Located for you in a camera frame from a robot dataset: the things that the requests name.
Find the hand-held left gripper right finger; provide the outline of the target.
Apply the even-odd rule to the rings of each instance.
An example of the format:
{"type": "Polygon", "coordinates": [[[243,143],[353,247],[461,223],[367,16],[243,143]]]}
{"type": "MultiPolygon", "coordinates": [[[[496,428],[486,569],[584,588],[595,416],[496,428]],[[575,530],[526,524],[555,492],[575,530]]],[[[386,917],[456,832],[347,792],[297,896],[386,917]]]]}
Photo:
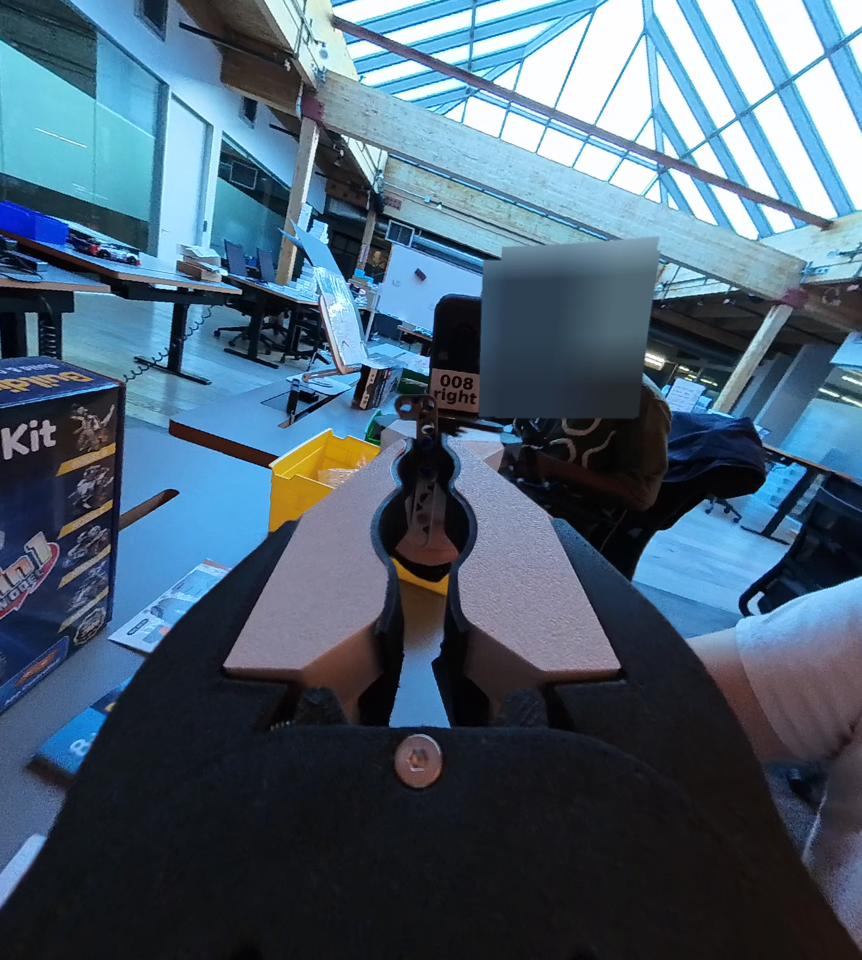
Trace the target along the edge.
{"type": "Polygon", "coordinates": [[[612,681],[621,665],[550,516],[458,440],[443,454],[449,573],[441,698],[485,726],[509,693],[612,681]]]}

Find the dark grey angled beam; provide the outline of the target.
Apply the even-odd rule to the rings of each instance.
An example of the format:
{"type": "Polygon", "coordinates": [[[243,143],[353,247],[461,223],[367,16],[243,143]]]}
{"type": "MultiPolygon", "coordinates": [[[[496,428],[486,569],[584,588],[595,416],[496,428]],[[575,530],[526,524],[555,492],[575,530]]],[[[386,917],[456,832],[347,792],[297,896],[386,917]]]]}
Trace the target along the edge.
{"type": "Polygon", "coordinates": [[[437,426],[437,402],[428,393],[403,394],[396,398],[395,411],[402,421],[415,424],[415,437],[410,447],[408,474],[414,485],[430,490],[437,484],[440,441],[437,426]]]}

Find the person's right forearm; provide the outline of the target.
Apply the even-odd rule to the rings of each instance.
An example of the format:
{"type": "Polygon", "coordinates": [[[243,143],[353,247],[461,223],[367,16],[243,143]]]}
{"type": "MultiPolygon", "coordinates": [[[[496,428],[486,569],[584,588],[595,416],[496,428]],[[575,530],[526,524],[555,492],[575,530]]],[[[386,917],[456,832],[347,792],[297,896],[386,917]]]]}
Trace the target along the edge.
{"type": "Polygon", "coordinates": [[[783,755],[777,737],[752,688],[737,642],[735,628],[688,639],[692,651],[725,696],[757,756],[764,763],[783,755]]]}

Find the grey desk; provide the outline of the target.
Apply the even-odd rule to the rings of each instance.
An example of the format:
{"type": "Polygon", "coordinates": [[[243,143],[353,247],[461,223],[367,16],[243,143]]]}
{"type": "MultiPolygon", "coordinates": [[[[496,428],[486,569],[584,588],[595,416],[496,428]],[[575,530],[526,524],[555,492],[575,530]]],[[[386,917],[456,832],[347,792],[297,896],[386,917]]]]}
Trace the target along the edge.
{"type": "Polygon", "coordinates": [[[33,835],[46,835],[64,791],[29,762],[56,731],[122,681],[140,656],[107,635],[206,559],[234,566],[268,533],[267,469],[125,421],[122,508],[163,490],[177,496],[118,540],[113,615],[77,654],[0,715],[0,872],[33,835]]]}

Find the person's right hand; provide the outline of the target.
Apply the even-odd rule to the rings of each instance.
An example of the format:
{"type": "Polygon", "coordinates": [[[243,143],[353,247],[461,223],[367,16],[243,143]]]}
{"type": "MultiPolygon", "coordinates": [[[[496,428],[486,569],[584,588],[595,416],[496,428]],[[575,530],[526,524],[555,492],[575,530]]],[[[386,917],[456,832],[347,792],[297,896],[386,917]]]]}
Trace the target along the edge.
{"type": "Polygon", "coordinates": [[[448,567],[459,556],[442,523],[432,524],[427,531],[410,528],[395,551],[401,562],[426,568],[448,567]]]}

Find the black white small box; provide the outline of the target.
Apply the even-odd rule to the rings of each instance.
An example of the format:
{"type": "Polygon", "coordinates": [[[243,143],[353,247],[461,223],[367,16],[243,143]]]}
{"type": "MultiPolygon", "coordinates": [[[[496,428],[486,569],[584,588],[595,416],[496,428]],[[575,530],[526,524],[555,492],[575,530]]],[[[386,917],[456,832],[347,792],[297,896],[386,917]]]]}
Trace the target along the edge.
{"type": "Polygon", "coordinates": [[[351,407],[361,411],[379,408],[388,395],[393,393],[402,371],[400,363],[389,359],[368,360],[361,366],[351,407]]]}

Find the whiteboard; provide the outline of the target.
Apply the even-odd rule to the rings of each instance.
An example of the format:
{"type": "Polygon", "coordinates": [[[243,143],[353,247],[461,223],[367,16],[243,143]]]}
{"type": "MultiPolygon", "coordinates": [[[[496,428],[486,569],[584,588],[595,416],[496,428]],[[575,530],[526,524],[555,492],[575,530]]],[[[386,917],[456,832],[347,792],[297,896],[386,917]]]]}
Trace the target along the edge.
{"type": "Polygon", "coordinates": [[[392,245],[377,311],[412,328],[432,330],[439,301],[448,295],[479,297],[483,276],[424,252],[392,245]]]}

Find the black tablet stand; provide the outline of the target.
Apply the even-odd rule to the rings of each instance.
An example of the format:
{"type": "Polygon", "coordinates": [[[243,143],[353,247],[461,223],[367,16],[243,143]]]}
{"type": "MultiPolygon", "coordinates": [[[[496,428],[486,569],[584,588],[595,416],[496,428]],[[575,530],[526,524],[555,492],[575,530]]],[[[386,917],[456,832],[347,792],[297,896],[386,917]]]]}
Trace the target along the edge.
{"type": "Polygon", "coordinates": [[[279,427],[288,428],[329,402],[345,396],[356,386],[359,377],[358,369],[343,376],[314,371],[310,379],[296,374],[287,378],[282,389],[260,403],[271,414],[280,416],[279,427]]]}

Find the yellow storage bin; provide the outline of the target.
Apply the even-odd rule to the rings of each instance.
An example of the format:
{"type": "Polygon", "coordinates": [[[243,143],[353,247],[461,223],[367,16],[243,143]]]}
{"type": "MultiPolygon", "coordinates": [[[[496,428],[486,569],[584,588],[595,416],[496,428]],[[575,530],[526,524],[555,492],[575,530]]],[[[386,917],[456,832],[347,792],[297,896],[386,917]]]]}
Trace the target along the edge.
{"type": "MultiPolygon", "coordinates": [[[[441,504],[441,515],[447,517],[448,478],[453,472],[454,461],[447,445],[442,441],[440,432],[440,450],[437,467],[439,493],[437,505],[441,504]]],[[[390,478],[392,490],[379,505],[375,515],[374,530],[377,540],[389,556],[397,571],[399,580],[422,586],[426,590],[445,596],[448,593],[448,577],[453,563],[437,567],[419,567],[401,561],[395,548],[408,531],[409,501],[414,491],[414,481],[409,478],[409,457],[412,440],[403,454],[392,457],[390,478]]],[[[350,479],[358,476],[382,452],[380,447],[360,438],[337,438],[328,429],[309,439],[285,456],[276,459],[271,465],[269,531],[274,532],[285,522],[297,521],[307,510],[312,509],[334,489],[317,482],[317,472],[328,468],[350,468],[360,461],[366,465],[350,479]]]]}

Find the sticker sheet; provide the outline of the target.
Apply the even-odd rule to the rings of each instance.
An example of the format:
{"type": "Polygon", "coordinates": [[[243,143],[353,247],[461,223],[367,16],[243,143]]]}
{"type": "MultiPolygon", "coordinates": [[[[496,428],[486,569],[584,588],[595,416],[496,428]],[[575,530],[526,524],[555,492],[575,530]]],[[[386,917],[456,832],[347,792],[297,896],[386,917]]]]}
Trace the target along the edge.
{"type": "Polygon", "coordinates": [[[176,622],[228,571],[228,566],[206,559],[114,630],[109,640],[137,653],[150,654],[176,622]]]}

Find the dark blue jacket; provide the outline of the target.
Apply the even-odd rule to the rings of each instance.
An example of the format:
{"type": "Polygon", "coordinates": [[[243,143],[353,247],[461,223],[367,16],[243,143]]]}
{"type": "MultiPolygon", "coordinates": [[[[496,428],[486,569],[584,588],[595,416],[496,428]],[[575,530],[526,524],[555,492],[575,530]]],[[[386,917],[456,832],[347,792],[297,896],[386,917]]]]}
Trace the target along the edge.
{"type": "Polygon", "coordinates": [[[756,493],[768,475],[764,446],[748,417],[672,414],[668,466],[648,522],[667,530],[708,498],[756,493]]]}

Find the blue toy box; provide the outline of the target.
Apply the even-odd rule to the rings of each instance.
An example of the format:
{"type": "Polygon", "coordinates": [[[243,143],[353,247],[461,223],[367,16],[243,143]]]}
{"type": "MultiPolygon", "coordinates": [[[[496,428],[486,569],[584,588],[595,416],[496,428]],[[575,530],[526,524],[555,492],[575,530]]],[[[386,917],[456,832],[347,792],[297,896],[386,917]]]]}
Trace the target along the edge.
{"type": "Polygon", "coordinates": [[[110,618],[124,414],[114,379],[0,359],[0,715],[110,618]]]}

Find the black mesh chair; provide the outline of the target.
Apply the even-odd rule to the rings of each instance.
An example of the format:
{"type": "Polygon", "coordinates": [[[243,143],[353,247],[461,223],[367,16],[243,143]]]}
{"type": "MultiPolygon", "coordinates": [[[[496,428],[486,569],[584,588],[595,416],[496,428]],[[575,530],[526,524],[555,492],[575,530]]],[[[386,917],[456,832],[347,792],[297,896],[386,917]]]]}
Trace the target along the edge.
{"type": "Polygon", "coordinates": [[[740,597],[743,616],[758,596],[766,614],[804,594],[862,576],[862,486],[828,477],[816,492],[787,554],[740,597]]]}

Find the white toy car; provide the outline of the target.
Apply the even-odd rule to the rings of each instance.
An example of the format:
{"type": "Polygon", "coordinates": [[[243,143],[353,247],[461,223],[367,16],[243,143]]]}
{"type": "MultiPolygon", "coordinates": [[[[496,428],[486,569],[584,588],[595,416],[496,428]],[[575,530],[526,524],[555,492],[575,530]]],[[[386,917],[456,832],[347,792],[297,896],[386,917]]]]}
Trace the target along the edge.
{"type": "Polygon", "coordinates": [[[66,242],[75,252],[83,256],[106,259],[134,267],[141,265],[140,253],[135,248],[73,226],[68,228],[66,242]]]}

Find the blue storage bin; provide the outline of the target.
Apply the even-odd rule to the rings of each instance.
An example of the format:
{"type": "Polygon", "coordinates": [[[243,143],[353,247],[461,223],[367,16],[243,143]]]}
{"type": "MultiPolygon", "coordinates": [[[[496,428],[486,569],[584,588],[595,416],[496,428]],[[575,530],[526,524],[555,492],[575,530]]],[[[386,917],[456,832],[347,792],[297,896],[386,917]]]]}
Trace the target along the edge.
{"type": "Polygon", "coordinates": [[[67,242],[69,227],[64,221],[47,214],[0,200],[0,231],[39,243],[63,246],[67,242]]]}

